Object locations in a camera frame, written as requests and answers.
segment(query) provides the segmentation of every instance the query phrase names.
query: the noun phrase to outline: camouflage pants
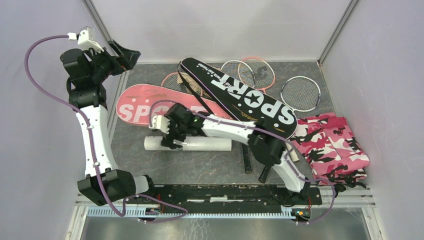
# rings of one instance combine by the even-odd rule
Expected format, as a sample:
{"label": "camouflage pants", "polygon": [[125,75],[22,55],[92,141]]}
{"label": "camouflage pants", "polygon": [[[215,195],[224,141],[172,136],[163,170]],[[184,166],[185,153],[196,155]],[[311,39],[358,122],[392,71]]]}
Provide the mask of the camouflage pants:
{"label": "camouflage pants", "polygon": [[364,168],[370,160],[355,140],[346,118],[330,112],[301,118],[297,123],[290,140],[308,161],[314,178],[349,184],[367,176]]}

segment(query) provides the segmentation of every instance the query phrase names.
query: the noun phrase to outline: white wall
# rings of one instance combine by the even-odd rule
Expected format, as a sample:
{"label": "white wall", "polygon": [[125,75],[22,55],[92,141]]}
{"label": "white wall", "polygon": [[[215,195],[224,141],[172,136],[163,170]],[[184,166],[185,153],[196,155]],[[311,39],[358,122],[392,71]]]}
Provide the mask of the white wall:
{"label": "white wall", "polygon": [[[30,83],[24,56],[41,38],[94,24],[81,0],[3,1],[0,24],[0,239],[60,240],[84,178],[83,139],[74,112]],[[63,99],[68,75],[59,57],[77,47],[52,40],[29,59],[34,78]],[[109,97],[115,86],[105,84]]]}
{"label": "white wall", "polygon": [[139,62],[317,60],[349,0],[93,0]]}
{"label": "white wall", "polygon": [[371,160],[389,240],[422,239],[424,1],[360,1],[323,64],[332,102]]}

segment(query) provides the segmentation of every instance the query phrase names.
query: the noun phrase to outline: racket handle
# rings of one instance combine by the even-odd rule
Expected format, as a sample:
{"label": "racket handle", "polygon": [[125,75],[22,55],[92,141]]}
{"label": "racket handle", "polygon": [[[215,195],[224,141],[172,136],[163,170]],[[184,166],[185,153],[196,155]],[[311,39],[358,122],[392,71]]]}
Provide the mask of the racket handle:
{"label": "racket handle", "polygon": [[241,151],[243,154],[243,161],[244,161],[244,173],[250,174],[252,172],[252,166],[251,166],[251,159],[249,157],[249,147],[245,144],[242,144]]}
{"label": "racket handle", "polygon": [[257,179],[260,183],[265,183],[268,178],[268,174],[270,174],[271,167],[265,166],[263,167],[262,173],[260,174],[259,178]]}

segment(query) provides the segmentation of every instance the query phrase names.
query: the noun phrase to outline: bag strap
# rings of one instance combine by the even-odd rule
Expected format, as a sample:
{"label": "bag strap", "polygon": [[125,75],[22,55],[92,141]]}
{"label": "bag strap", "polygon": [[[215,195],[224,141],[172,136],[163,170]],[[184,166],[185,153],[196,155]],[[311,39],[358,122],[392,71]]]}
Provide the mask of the bag strap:
{"label": "bag strap", "polygon": [[179,68],[176,68],[176,71],[179,74],[179,77],[182,80],[182,83],[185,85],[185,87],[190,90],[190,92],[193,94],[193,96],[198,100],[198,102],[208,111],[208,113],[210,114],[214,114],[214,112],[212,111],[212,109],[206,104],[205,101],[203,101],[202,97],[193,90],[193,88],[190,86],[190,83],[183,77],[183,75],[181,74]]}

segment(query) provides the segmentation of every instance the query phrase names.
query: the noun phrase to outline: racket strings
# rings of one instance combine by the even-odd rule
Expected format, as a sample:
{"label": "racket strings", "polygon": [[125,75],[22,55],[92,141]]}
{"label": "racket strings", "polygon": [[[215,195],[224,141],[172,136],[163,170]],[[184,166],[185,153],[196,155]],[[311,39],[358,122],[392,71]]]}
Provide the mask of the racket strings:
{"label": "racket strings", "polygon": [[253,70],[255,89],[265,90],[274,84],[276,79],[274,71],[264,60],[258,57],[248,57],[242,61]]}
{"label": "racket strings", "polygon": [[227,74],[233,79],[237,79],[249,87],[255,86],[255,75],[252,69],[244,62],[238,60],[230,60],[221,67],[221,72]]}
{"label": "racket strings", "polygon": [[[195,91],[197,94],[202,96],[203,90],[202,88],[187,74],[187,73],[181,73],[183,78],[188,82],[190,87]],[[189,89],[184,85],[183,81],[180,78],[180,75],[178,72],[173,72],[165,77],[165,79],[162,81],[161,87],[179,91],[186,94],[192,94]]]}
{"label": "racket strings", "polygon": [[312,79],[295,77],[285,83],[280,95],[288,107],[297,111],[307,112],[318,105],[321,92]]}
{"label": "racket strings", "polygon": [[162,84],[160,86],[167,89],[184,92],[184,89],[182,88],[182,86],[177,83],[177,79],[178,79],[178,73],[176,72],[171,73],[165,77],[165,79],[162,81]]}
{"label": "racket strings", "polygon": [[[198,95],[203,95],[203,89],[199,86],[199,84],[187,73],[181,73],[182,77],[187,81],[188,85],[193,89],[194,92],[196,92]],[[178,84],[184,86],[185,93],[192,94],[189,89],[187,89],[183,83],[183,80],[181,79],[180,75],[177,75],[177,81]]]}

